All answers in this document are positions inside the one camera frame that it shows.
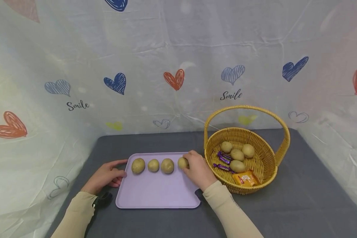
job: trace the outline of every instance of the hand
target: hand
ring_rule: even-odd
[[[105,163],[91,176],[81,191],[97,195],[106,185],[119,188],[122,178],[127,177],[127,173],[124,170],[118,170],[115,166],[125,164],[127,161],[115,160]]]
[[[183,155],[189,162],[189,169],[183,168],[184,173],[202,191],[217,181],[205,159],[196,151],[191,150]]]

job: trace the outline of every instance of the orange snack packet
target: orange snack packet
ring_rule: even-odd
[[[251,187],[260,185],[259,180],[256,178],[252,170],[248,170],[243,173],[231,175],[238,185]]]

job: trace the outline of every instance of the potato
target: potato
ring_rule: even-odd
[[[170,174],[173,172],[174,169],[175,165],[171,159],[166,158],[163,160],[163,162],[161,162],[161,171],[163,171],[164,173]]]
[[[230,152],[230,155],[231,155],[231,157],[233,158],[233,160],[239,160],[239,161],[242,161],[242,162],[245,160],[245,156],[244,156],[244,154],[242,153],[242,151],[240,151],[240,150],[233,149],[233,150]]]
[[[134,160],[134,162],[132,162],[131,170],[133,173],[139,174],[143,172],[144,168],[145,162],[142,158],[137,158],[136,160]]]
[[[160,164],[159,164],[158,160],[153,159],[148,162],[148,170],[149,171],[156,172],[157,170],[159,170],[159,168],[160,168]]]
[[[183,168],[187,168],[188,169],[189,168],[189,162],[188,162],[188,160],[186,158],[180,157],[178,159],[178,166],[181,169],[183,169]]]
[[[239,160],[232,160],[230,162],[230,168],[236,173],[243,173],[246,172],[246,166],[243,162]]]
[[[233,148],[233,144],[228,141],[224,141],[221,144],[221,150],[225,153],[229,153],[232,148]]]
[[[255,149],[250,144],[244,144],[242,146],[242,153],[245,155],[246,158],[252,158],[255,154]]]

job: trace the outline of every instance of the woven basket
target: woven basket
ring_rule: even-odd
[[[268,143],[263,140],[256,133],[238,127],[229,127],[222,130],[217,131],[208,139],[208,126],[210,121],[219,113],[224,112],[226,110],[231,109],[253,109],[264,112],[273,118],[275,118],[284,129],[284,140],[280,145],[278,151],[274,153],[272,148],[268,145]],[[253,170],[254,175],[258,178],[261,185],[253,186],[253,187],[243,187],[241,185],[237,185],[234,182],[234,179],[231,177],[231,173],[229,171],[221,170],[219,168],[214,168],[213,163],[222,163],[219,160],[217,153],[221,150],[221,143],[224,141],[229,141],[233,144],[233,148],[238,150],[242,149],[242,146],[246,143],[251,144],[255,148],[255,155],[253,158],[246,158],[244,163],[248,170]],[[287,149],[290,145],[290,132],[287,128],[286,123],[281,120],[274,113],[260,108],[260,107],[252,107],[247,105],[238,105],[233,107],[222,108],[212,115],[206,120],[205,129],[204,129],[204,150],[205,150],[205,159],[210,168],[213,170],[213,173],[216,175],[219,181],[226,185],[231,193],[238,194],[249,194],[258,191],[261,188],[269,185],[272,180],[274,180],[276,173],[278,172],[278,166],[282,162],[284,155],[287,152]]]

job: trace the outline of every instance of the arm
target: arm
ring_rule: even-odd
[[[61,223],[51,238],[83,238],[94,215],[93,202],[97,196],[79,192],[66,210]]]
[[[228,238],[263,238],[254,223],[234,202],[229,190],[214,176],[205,159],[196,151],[183,155],[189,168],[183,172],[204,193],[205,199],[218,216]]]
[[[71,200],[65,216],[51,238],[83,238],[86,228],[94,215],[93,202],[106,185],[118,188],[126,172],[115,166],[127,163],[127,160],[116,160],[102,165],[88,180],[81,191]]]
[[[228,238],[263,238],[220,181],[210,185],[204,191],[204,197],[221,221]]]

